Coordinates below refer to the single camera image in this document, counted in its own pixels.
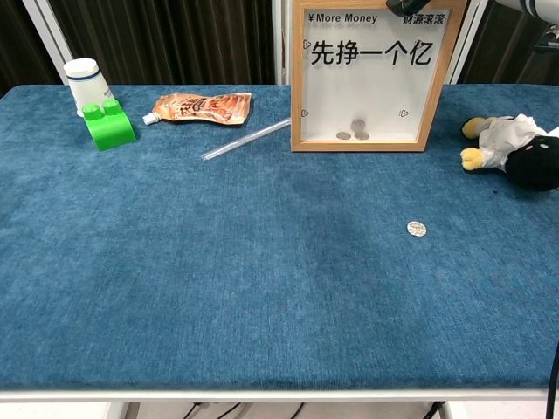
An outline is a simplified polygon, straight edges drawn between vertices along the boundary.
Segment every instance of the sign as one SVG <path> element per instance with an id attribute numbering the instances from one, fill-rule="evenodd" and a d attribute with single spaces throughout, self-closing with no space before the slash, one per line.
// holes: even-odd
<path id="1" fill-rule="evenodd" d="M 466 0 L 293 1 L 293 151 L 423 151 Z"/>

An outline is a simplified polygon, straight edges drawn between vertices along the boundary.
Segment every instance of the plush toy foot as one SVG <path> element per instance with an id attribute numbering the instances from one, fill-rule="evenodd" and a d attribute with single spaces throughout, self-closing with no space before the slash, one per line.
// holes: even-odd
<path id="1" fill-rule="evenodd" d="M 466 170 L 475 170 L 483 166 L 483 154 L 478 148 L 466 148 L 460 153 L 462 167 Z"/>
<path id="2" fill-rule="evenodd" d="M 468 140 L 475 140 L 478 138 L 476 128 L 483 124 L 486 120 L 484 118 L 471 118 L 464 126 L 462 126 L 462 134 Z"/>

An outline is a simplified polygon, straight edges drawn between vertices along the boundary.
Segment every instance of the dark curtain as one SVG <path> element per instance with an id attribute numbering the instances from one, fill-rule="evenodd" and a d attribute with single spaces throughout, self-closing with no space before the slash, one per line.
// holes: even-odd
<path id="1" fill-rule="evenodd" d="M 21 0 L 2 1 L 0 28 L 0 97 L 18 85 L 61 83 Z"/>
<path id="2" fill-rule="evenodd" d="M 459 82 L 559 85 L 559 54 L 534 52 L 548 28 L 529 14 L 490 2 Z"/>
<path id="3" fill-rule="evenodd" d="M 262 0 L 50 0 L 75 58 L 109 84 L 272 84 Z"/>

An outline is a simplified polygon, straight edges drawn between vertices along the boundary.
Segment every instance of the green toy block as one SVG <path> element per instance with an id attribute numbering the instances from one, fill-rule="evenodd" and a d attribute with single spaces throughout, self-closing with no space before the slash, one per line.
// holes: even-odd
<path id="1" fill-rule="evenodd" d="M 107 99 L 103 102 L 103 109 L 105 114 L 95 103 L 88 103 L 82 109 L 84 121 L 97 149 L 107 150 L 135 141 L 132 125 L 119 101 Z"/>

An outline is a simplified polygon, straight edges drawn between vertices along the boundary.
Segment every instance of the coin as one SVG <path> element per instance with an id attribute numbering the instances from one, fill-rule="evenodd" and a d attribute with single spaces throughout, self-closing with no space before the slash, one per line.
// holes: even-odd
<path id="1" fill-rule="evenodd" d="M 365 121 L 364 120 L 353 120 L 351 122 L 350 128 L 354 133 L 362 133 L 363 129 L 365 129 Z"/>
<path id="2" fill-rule="evenodd" d="M 351 138 L 351 134 L 349 133 L 344 133 L 343 131 L 341 131 L 340 133 L 335 135 L 336 138 L 338 138 L 339 140 L 349 140 Z"/>
<path id="3" fill-rule="evenodd" d="M 369 135 L 367 133 L 355 133 L 355 137 L 357 140 L 368 140 Z"/>
<path id="4" fill-rule="evenodd" d="M 408 223 L 408 233 L 415 237 L 423 237 L 427 234 L 427 228 L 418 221 Z"/>

